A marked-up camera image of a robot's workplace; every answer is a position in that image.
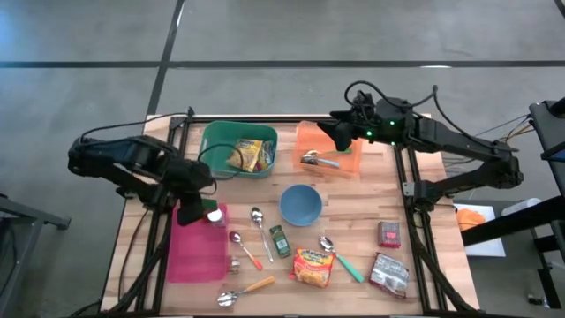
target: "green basket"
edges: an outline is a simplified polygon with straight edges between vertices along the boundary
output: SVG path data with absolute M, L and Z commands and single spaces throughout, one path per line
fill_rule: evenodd
M 202 142 L 200 143 L 200 152 L 217 144 L 229 144 L 236 146 L 237 141 L 241 139 L 250 140 L 271 140 L 274 142 L 275 156 L 273 163 L 263 171 L 245 172 L 241 171 L 238 177 L 245 178 L 266 178 L 271 174 L 276 160 L 276 130 L 267 125 L 256 125 L 247 123 L 238 123 L 231 121 L 217 120 L 210 123 L 202 134 Z M 238 171 L 238 168 L 228 165 L 227 160 L 233 152 L 231 147 L 216 147 L 207 151 L 200 160 L 210 166 L 212 176 L 229 177 Z

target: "small can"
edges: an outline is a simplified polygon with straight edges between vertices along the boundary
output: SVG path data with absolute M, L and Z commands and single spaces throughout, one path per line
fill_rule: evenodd
M 230 274 L 237 274 L 239 272 L 239 267 L 241 262 L 235 256 L 230 256 L 228 259 L 228 272 Z

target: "blue bowl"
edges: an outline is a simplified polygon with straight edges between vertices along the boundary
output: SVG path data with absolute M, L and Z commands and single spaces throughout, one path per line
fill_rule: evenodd
M 308 226 L 321 214 L 321 197 L 309 185 L 293 185 L 279 201 L 282 218 L 296 226 Z

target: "small bottle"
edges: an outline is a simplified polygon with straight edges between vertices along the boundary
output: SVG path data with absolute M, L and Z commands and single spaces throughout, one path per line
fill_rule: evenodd
M 273 226 L 268 230 L 273 237 L 273 242 L 275 242 L 276 252 L 279 253 L 279 257 L 285 258 L 292 254 L 290 250 L 289 241 L 284 235 L 283 228 L 281 225 Z

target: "spoon with green handle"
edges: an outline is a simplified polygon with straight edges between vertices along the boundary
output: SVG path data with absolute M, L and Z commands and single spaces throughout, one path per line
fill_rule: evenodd
M 329 238 L 320 237 L 320 245 L 324 248 L 326 252 L 333 253 L 337 256 L 337 259 L 343 264 L 343 266 L 350 272 L 350 274 L 357 279 L 358 282 L 363 283 L 363 276 L 359 274 L 359 272 L 353 267 L 353 265 L 349 264 L 343 256 L 335 252 L 334 243 Z

